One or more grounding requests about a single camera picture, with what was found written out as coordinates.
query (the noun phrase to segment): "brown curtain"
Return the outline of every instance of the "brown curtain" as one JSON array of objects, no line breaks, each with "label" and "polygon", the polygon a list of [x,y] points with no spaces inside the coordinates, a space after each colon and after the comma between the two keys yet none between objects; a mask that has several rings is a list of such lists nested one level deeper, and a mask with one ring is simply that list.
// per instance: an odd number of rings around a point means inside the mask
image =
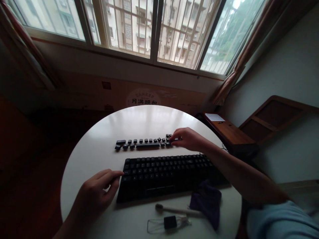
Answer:
[{"label": "brown curtain", "polygon": [[39,88],[54,90],[61,83],[34,45],[6,0],[0,0],[0,38],[24,71],[25,76]]},{"label": "brown curtain", "polygon": [[222,106],[230,92],[232,86],[236,83],[239,76],[243,72],[246,63],[251,58],[260,43],[275,25],[281,14],[284,12],[289,1],[283,0],[268,0],[265,3],[264,9],[259,17],[256,27],[253,29],[251,36],[242,53],[239,55],[233,72],[227,77],[218,91],[213,95],[211,103]]}]

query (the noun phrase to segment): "white wall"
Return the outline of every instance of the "white wall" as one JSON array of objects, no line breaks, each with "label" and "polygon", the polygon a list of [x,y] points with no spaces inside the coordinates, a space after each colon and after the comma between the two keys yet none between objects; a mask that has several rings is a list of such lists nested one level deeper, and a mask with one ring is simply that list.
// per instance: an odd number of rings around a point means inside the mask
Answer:
[{"label": "white wall", "polygon": [[52,67],[58,71],[90,74],[93,76],[206,93],[206,98],[203,101],[201,109],[198,109],[198,111],[214,109],[214,106],[208,103],[208,100],[222,84],[222,81],[207,77],[199,77],[197,79],[195,75],[116,59],[71,47],[39,41],[34,41],[34,43]]},{"label": "white wall", "polygon": [[0,94],[13,103],[22,113],[53,105],[47,92],[36,89],[16,65],[15,60],[0,40]]},{"label": "white wall", "polygon": [[[319,107],[319,4],[243,78],[225,103],[236,126],[270,96]],[[319,116],[310,115],[266,142],[254,162],[277,183],[319,179]]]}]

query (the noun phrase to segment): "purple cloth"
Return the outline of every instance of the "purple cloth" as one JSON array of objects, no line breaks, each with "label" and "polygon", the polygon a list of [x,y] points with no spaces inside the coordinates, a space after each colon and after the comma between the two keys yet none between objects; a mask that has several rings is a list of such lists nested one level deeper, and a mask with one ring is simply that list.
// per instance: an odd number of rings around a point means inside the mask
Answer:
[{"label": "purple cloth", "polygon": [[201,211],[216,231],[219,226],[219,203],[222,193],[211,186],[209,180],[199,185],[199,190],[192,194],[189,208]]}]

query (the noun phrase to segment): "white paper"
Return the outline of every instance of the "white paper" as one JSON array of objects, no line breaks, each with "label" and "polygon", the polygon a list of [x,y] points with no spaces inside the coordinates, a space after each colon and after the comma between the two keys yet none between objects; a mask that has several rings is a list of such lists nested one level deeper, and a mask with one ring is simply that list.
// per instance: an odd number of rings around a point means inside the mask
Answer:
[{"label": "white paper", "polygon": [[217,114],[206,114],[205,115],[209,118],[210,121],[225,121],[223,118],[221,118]]}]

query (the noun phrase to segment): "white round table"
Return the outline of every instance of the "white round table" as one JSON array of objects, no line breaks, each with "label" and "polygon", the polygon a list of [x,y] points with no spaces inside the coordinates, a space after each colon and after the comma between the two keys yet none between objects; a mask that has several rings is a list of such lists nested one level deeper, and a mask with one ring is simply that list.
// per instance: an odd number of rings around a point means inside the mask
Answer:
[{"label": "white round table", "polygon": [[[181,147],[158,150],[127,150],[117,152],[117,140],[163,138],[177,128],[190,127],[199,134],[222,147],[220,139],[202,122],[182,111],[165,106],[134,106],[117,111],[95,124],[77,143],[66,165],[61,186],[61,213],[67,218],[81,185],[97,172],[110,168],[123,170],[126,158],[177,156],[198,154]],[[192,225],[173,234],[148,234],[148,219],[163,219],[174,215],[170,212],[158,214],[155,204],[187,208],[190,194],[178,198],[140,204],[118,209],[115,196],[112,204],[98,219],[90,231],[89,238],[235,238],[241,215],[242,198],[234,187],[221,189],[222,202],[217,232],[205,218],[190,218]]]}]

